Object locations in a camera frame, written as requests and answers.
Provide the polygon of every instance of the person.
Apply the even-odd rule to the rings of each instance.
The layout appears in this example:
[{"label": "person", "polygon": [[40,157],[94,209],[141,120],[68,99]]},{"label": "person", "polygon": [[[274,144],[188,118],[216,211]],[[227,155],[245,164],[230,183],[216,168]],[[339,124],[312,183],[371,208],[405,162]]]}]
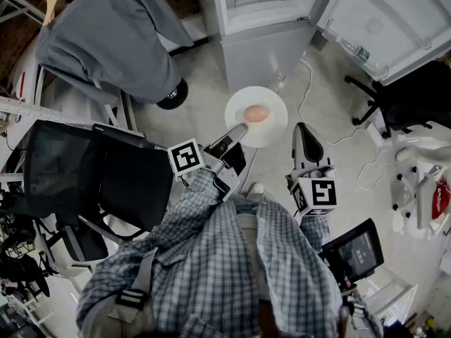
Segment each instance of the person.
[{"label": "person", "polygon": [[[201,169],[159,226],[97,265],[81,337],[344,337],[340,290],[318,255],[328,218],[299,228],[259,183],[222,202],[213,178]],[[372,317],[370,328],[382,337]]]}]

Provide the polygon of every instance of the brick wall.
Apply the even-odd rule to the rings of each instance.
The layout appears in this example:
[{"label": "brick wall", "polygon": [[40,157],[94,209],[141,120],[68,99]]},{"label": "brick wall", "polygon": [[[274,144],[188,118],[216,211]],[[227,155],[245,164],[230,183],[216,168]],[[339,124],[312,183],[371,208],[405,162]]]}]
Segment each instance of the brick wall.
[{"label": "brick wall", "polygon": [[[45,12],[45,0],[27,1]],[[180,19],[200,12],[198,0],[167,0],[167,2]],[[65,1],[60,0],[56,13],[65,7]],[[26,15],[16,16],[0,24],[0,82],[8,78],[17,60],[39,33],[39,29],[40,25]]]}]

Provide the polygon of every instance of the red bag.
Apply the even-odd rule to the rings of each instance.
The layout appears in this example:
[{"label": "red bag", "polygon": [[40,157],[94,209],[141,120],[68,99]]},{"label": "red bag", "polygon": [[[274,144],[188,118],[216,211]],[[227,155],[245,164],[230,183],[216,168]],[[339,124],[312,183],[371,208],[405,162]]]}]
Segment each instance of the red bag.
[{"label": "red bag", "polygon": [[432,219],[437,219],[450,203],[450,188],[444,177],[437,182],[437,189],[432,198]]}]

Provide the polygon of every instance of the electronic device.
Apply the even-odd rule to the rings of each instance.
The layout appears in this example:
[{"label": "electronic device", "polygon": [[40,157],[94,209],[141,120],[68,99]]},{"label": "electronic device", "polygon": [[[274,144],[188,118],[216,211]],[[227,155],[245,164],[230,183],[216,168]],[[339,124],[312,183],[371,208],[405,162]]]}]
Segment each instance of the electronic device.
[{"label": "electronic device", "polygon": [[323,245],[320,257],[332,271],[340,291],[355,287],[383,264],[382,247],[372,219]]}]

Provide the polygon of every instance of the plaid shirt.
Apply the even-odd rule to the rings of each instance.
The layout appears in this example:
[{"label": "plaid shirt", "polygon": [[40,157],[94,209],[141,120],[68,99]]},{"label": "plaid shirt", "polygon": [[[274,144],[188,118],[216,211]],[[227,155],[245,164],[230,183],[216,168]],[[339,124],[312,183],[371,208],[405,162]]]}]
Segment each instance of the plaid shirt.
[{"label": "plaid shirt", "polygon": [[[160,331],[181,337],[254,337],[259,296],[232,199],[218,200],[212,174],[201,170],[144,239],[101,262],[80,296],[77,325],[96,303],[131,287],[145,252],[158,247],[151,303]],[[338,285],[318,257],[329,239],[326,217],[301,229],[272,196],[257,204],[257,248],[281,337],[337,336]]]}]

